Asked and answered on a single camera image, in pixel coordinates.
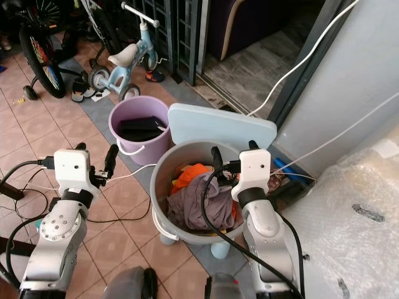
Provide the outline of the light blue child's balance bike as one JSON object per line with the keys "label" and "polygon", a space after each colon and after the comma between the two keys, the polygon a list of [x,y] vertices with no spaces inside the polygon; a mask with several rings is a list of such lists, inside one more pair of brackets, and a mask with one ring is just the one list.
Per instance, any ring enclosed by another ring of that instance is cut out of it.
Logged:
{"label": "light blue child's balance bike", "polygon": [[98,65],[92,68],[88,77],[88,84],[94,91],[102,96],[116,92],[120,102],[127,96],[134,97],[142,94],[138,85],[131,82],[131,72],[136,65],[142,62],[143,68],[148,72],[157,68],[159,58],[148,31],[148,24],[154,28],[160,26],[160,21],[138,11],[129,2],[122,1],[122,9],[133,12],[140,18],[140,39],[137,43],[130,44],[121,52],[108,57],[108,61],[116,65],[112,71]]}

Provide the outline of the light blue plastic stool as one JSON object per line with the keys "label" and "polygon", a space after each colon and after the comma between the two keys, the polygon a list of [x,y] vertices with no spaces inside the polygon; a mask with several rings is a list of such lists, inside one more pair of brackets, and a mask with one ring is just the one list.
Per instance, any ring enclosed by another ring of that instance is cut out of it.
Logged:
{"label": "light blue plastic stool", "polygon": [[[160,230],[160,241],[165,245],[171,245],[181,239],[174,234],[163,232]],[[217,259],[225,259],[230,251],[230,245],[227,242],[209,243],[211,254]]]}

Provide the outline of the black and white sandal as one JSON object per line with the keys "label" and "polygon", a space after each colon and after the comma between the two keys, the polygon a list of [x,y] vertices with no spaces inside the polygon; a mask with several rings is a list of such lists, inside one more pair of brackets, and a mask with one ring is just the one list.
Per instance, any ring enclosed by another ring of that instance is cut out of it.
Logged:
{"label": "black and white sandal", "polygon": [[98,91],[96,91],[93,88],[90,87],[74,87],[72,88],[72,93],[71,93],[71,97],[70,99],[72,100],[72,102],[76,102],[76,103],[82,103],[85,100],[92,98],[92,97],[96,97],[98,94]]}

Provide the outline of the grey laundry tub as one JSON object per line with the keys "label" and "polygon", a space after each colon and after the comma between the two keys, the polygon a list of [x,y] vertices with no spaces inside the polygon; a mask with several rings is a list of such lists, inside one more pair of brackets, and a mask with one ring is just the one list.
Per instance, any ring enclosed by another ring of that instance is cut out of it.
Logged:
{"label": "grey laundry tub", "polygon": [[225,163],[238,160],[240,150],[225,143],[217,143],[211,140],[191,141],[174,145],[163,154],[156,163],[151,182],[148,183],[147,191],[152,201],[153,223],[161,234],[174,241],[204,245],[223,242],[222,237],[214,233],[199,234],[183,230],[169,220],[167,211],[167,197],[171,190],[171,180],[176,177],[176,172],[184,165],[194,163],[212,163],[211,149],[219,148],[221,157]]}

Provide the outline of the orange garment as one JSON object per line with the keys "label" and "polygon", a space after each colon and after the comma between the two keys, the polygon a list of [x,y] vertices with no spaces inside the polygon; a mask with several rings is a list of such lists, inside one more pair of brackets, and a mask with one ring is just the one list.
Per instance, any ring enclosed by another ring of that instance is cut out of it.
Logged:
{"label": "orange garment", "polygon": [[190,182],[192,182],[195,177],[206,172],[212,172],[213,170],[213,167],[204,165],[202,163],[195,163],[194,165],[181,168],[177,173],[178,177],[175,180],[172,180],[172,188],[169,194],[174,194],[177,191],[188,187]]}

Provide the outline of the black box in bucket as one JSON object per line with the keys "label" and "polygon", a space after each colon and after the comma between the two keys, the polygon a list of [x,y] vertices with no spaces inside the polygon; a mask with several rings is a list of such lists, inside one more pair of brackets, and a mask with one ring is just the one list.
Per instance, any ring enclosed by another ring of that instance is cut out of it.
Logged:
{"label": "black box in bucket", "polygon": [[117,127],[117,133],[124,140],[144,142],[158,137],[166,131],[167,125],[155,116],[123,120]]}

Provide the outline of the grey left robot foot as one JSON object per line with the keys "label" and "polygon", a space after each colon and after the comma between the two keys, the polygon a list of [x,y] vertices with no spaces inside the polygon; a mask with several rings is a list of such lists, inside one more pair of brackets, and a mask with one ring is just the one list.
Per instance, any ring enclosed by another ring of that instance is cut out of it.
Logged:
{"label": "grey left robot foot", "polygon": [[153,268],[128,268],[117,274],[102,299],[157,299],[158,279]]}

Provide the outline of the purple plastic bucket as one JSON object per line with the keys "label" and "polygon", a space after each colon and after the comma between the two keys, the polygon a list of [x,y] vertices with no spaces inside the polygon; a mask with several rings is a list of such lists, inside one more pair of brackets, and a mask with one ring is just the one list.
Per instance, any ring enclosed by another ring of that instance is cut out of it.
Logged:
{"label": "purple plastic bucket", "polygon": [[[152,96],[127,96],[114,106],[108,117],[108,125],[120,153],[130,156],[134,162],[145,165],[156,163],[171,145],[168,105]],[[162,122],[163,130],[149,140],[131,141],[122,136],[122,122],[153,116]]]}

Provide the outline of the red and black shoe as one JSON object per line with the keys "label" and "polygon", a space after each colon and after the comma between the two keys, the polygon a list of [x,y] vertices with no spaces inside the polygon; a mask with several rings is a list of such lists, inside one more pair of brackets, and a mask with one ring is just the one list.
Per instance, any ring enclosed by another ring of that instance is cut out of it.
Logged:
{"label": "red and black shoe", "polygon": [[145,79],[148,80],[148,82],[162,83],[165,80],[165,74],[152,69],[146,72]]}

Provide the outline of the clear bubble wrap cover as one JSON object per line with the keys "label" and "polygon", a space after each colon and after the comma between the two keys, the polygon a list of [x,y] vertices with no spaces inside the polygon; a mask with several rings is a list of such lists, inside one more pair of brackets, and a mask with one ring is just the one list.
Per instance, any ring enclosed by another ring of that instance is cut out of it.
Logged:
{"label": "clear bubble wrap cover", "polygon": [[327,168],[285,216],[309,256],[305,299],[399,299],[399,143]]}

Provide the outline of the dark metal gate grille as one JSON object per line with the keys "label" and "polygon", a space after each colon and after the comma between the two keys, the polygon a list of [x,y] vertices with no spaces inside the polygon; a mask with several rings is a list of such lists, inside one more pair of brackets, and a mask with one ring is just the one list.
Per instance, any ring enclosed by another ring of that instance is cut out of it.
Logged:
{"label": "dark metal gate grille", "polygon": [[149,29],[166,72],[178,83],[196,83],[203,0],[132,0],[132,6],[160,25]]}

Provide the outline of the light blue plastic lid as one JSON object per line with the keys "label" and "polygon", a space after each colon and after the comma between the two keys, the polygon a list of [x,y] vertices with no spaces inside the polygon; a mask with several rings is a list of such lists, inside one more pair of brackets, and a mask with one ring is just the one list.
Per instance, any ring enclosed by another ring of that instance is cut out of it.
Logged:
{"label": "light blue plastic lid", "polygon": [[266,149],[277,136],[276,124],[271,121],[187,103],[171,105],[168,122],[175,145],[214,141],[243,151],[254,141],[257,147]]}

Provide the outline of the black child's bicycle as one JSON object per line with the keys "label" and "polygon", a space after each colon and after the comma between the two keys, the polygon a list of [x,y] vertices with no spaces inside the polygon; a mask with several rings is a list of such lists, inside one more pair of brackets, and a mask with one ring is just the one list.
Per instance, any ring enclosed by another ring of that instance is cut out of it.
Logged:
{"label": "black child's bicycle", "polygon": [[50,39],[55,32],[65,29],[69,34],[73,31],[68,23],[70,12],[64,0],[6,0],[3,4],[8,12],[14,14],[21,26],[18,39],[26,62],[34,72],[34,79],[23,87],[26,100],[39,100],[34,90],[36,82],[56,98],[63,98],[67,85],[62,74],[79,78],[85,77],[84,72],[60,68],[59,63],[77,53],[77,41],[65,40],[60,43],[61,49],[56,49]]}

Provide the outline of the grey robot foot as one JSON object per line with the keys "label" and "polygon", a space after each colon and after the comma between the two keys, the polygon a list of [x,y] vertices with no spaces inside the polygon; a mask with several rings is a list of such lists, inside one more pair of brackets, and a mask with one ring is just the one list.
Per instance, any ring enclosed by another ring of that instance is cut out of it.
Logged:
{"label": "grey robot foot", "polygon": [[128,268],[117,274],[102,299],[157,299],[158,279],[153,268]]}
{"label": "grey robot foot", "polygon": [[203,299],[256,299],[249,287],[231,274],[215,273],[207,279]]}

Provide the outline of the grey right robot foot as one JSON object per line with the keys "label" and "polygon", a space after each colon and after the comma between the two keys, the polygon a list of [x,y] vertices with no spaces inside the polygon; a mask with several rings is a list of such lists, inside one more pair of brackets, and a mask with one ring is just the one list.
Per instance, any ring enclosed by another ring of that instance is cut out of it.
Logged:
{"label": "grey right robot foot", "polygon": [[207,279],[203,299],[256,299],[249,287],[231,274],[215,273]]}

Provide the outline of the grey garment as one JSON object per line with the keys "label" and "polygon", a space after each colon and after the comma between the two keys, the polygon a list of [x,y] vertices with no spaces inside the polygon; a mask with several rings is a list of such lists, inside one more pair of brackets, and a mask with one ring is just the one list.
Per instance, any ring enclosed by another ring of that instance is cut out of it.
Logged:
{"label": "grey garment", "polygon": [[[183,230],[209,230],[201,215],[201,197],[211,172],[200,174],[167,199],[168,210],[165,212],[169,221]],[[234,200],[232,187],[222,186],[217,177],[212,177],[205,199],[205,211],[209,221],[220,230],[236,228],[234,219]]]}

